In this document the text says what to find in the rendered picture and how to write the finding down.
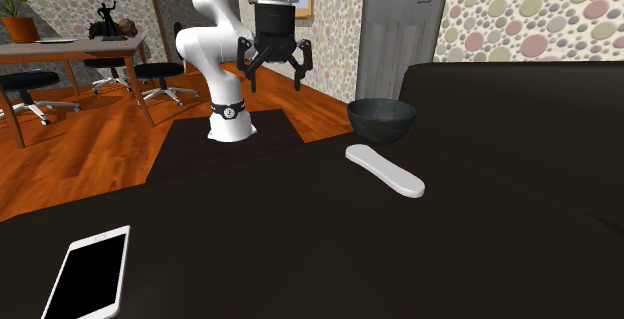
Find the dark robot stand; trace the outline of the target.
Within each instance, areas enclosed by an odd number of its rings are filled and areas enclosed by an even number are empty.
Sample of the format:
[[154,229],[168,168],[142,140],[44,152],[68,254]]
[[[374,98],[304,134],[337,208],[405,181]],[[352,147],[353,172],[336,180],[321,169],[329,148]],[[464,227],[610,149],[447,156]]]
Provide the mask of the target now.
[[298,147],[304,140],[281,109],[251,113],[257,132],[223,143],[207,138],[209,118],[175,120],[146,178],[153,182],[234,161]]

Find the white remote control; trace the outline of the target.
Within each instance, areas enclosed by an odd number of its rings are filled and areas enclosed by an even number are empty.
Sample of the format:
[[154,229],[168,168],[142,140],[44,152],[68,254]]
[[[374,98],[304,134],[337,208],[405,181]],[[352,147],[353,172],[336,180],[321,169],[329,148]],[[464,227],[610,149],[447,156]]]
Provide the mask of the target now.
[[425,184],[420,178],[384,158],[368,145],[348,146],[345,157],[405,197],[420,198],[424,195]]

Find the black office chair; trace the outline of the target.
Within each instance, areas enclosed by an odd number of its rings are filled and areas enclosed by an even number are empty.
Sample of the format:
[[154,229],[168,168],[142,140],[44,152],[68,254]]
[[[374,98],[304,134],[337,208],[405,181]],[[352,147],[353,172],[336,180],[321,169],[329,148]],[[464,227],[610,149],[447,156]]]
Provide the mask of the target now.
[[182,107],[184,103],[177,96],[178,92],[193,93],[195,97],[200,94],[193,89],[169,87],[166,78],[182,75],[186,73],[186,61],[183,56],[178,53],[178,57],[183,61],[182,64],[171,62],[145,63],[135,65],[135,75],[139,81],[147,81],[150,79],[159,80],[159,88],[142,92],[143,100],[147,101],[159,94],[166,94],[173,99],[178,106]]
[[59,75],[52,71],[27,71],[12,73],[0,76],[0,84],[6,92],[18,92],[22,102],[13,106],[14,112],[30,110],[40,119],[41,124],[46,126],[50,124],[50,120],[40,109],[46,106],[48,109],[54,109],[57,106],[74,107],[76,112],[81,111],[81,106],[75,102],[53,102],[53,101],[34,101],[29,93],[30,90],[51,86],[60,81]]
[[124,85],[128,91],[131,91],[132,88],[129,84],[129,79],[127,76],[120,76],[117,72],[118,67],[125,66],[125,60],[123,58],[99,58],[99,59],[86,59],[83,61],[83,64],[89,68],[94,69],[104,69],[108,68],[111,71],[111,75],[101,80],[94,81],[93,85],[93,93],[98,94],[99,89],[102,86],[112,83],[120,83]]

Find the dark brown sofa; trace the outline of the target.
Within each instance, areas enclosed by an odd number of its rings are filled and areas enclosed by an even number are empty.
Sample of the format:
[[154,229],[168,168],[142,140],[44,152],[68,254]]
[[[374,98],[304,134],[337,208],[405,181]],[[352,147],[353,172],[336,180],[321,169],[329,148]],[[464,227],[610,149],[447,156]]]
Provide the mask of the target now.
[[0,223],[0,319],[73,240],[130,229],[118,319],[624,319],[624,61],[428,63],[381,154],[345,134]]

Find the dark grey bowl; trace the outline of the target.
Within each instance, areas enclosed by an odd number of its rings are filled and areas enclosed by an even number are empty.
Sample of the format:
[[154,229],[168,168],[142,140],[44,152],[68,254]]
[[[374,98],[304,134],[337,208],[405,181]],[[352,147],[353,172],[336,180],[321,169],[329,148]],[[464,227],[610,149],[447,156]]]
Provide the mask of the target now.
[[387,145],[403,138],[417,115],[410,104],[386,98],[357,99],[347,105],[355,133],[363,140]]

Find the white phone with black screen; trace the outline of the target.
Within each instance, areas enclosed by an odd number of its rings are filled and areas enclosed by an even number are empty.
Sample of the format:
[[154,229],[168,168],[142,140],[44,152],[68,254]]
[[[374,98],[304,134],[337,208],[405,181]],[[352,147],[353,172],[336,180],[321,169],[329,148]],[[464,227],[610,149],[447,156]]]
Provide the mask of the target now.
[[128,225],[72,242],[41,319],[111,319],[121,306]]

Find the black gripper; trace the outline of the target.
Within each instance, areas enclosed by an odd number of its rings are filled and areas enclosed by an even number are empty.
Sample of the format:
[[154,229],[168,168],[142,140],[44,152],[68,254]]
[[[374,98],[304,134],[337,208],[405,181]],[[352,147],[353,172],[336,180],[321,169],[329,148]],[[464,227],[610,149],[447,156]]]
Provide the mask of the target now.
[[[256,91],[255,73],[264,62],[288,62],[295,70],[294,89],[300,90],[301,80],[307,71],[313,69],[312,44],[307,39],[297,44],[294,31],[294,6],[261,3],[255,5],[254,47],[258,55],[247,65],[245,53],[252,47],[252,43],[247,38],[239,37],[236,60],[237,68],[250,80],[252,92]],[[302,64],[293,56],[296,47],[303,52]]]

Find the wooden desk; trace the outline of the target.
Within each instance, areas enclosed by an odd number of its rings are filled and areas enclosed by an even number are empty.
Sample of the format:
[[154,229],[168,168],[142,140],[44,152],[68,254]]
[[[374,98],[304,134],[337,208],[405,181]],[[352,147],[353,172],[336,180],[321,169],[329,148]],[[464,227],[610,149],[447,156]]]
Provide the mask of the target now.
[[101,41],[78,39],[69,44],[38,45],[37,43],[11,43],[0,45],[0,64],[62,61],[72,82],[76,95],[79,95],[70,60],[98,58],[123,58],[132,91],[139,107],[143,110],[149,124],[154,126],[150,113],[140,92],[134,69],[133,55],[140,53],[143,63],[146,57],[143,47],[144,36],[130,37],[128,40]]

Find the grey panelled door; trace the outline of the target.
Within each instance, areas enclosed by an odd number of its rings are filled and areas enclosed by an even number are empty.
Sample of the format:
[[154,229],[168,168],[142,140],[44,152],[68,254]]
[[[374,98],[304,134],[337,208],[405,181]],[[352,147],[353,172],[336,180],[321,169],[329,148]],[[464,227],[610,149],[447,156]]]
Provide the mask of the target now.
[[399,97],[411,65],[430,62],[445,0],[364,0],[356,97]]

